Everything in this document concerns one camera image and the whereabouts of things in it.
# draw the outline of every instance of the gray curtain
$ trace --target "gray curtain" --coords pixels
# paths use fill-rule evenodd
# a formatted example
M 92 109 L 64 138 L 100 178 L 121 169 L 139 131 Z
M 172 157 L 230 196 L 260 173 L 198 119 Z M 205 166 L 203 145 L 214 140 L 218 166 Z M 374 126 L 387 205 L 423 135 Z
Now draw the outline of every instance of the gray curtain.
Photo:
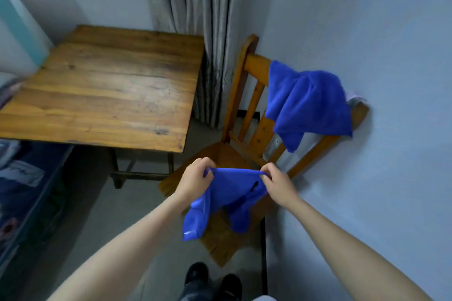
M 150 0 L 155 30 L 204 36 L 206 54 L 199 73 L 194 115 L 222 127 L 240 43 L 242 0 Z

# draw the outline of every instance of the hand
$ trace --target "hand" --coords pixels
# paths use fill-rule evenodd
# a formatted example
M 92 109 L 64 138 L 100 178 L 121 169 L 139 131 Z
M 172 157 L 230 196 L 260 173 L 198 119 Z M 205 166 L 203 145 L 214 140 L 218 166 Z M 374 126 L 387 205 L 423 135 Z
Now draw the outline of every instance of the hand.
M 288 208 L 291 202 L 299 200 L 297 190 L 287 174 L 281 172 L 273 163 L 267 163 L 261 169 L 270 177 L 261 175 L 270 197 L 278 205 Z
M 215 163 L 209 157 L 197 158 L 185 168 L 174 194 L 186 202 L 187 206 L 203 195 L 212 182 L 213 173 L 211 171 L 204 177 L 204 171 L 207 168 L 215 168 Z

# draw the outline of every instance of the forearm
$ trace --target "forearm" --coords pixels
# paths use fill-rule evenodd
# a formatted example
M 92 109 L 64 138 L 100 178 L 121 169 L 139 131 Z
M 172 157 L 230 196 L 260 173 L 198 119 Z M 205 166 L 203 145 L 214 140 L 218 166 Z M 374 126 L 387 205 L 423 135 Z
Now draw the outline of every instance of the forearm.
M 355 300 L 430 300 L 395 266 L 307 202 L 294 200 L 288 210 L 306 229 L 336 277 Z
M 163 232 L 186 206 L 174 194 L 167 198 L 89 258 L 49 301 L 125 300 L 148 268 Z

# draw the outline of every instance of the table top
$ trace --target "table top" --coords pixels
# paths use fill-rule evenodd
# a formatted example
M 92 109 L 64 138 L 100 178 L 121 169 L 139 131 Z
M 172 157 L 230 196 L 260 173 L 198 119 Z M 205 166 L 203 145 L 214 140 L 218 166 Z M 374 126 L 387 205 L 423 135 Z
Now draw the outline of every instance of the table top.
M 182 152 L 199 36 L 79 26 L 0 111 L 0 138 Z

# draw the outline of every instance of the chair seat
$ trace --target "chair seat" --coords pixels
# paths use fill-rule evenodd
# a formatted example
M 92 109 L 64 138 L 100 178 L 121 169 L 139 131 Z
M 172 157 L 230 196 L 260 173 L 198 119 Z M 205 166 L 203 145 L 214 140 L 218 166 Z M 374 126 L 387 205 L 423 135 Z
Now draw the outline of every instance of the chair seat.
M 253 169 L 251 164 L 230 144 L 217 142 L 200 150 L 169 177 L 159 183 L 159 190 L 166 198 L 176 190 L 185 168 L 199 157 L 210 157 L 218 168 Z M 223 267 L 231 259 L 273 205 L 273 200 L 266 195 L 251 208 L 250 228 L 248 233 L 245 234 L 235 233 L 231 230 L 229 219 L 224 210 L 210 215 L 206 230 L 200 241 L 220 267 Z

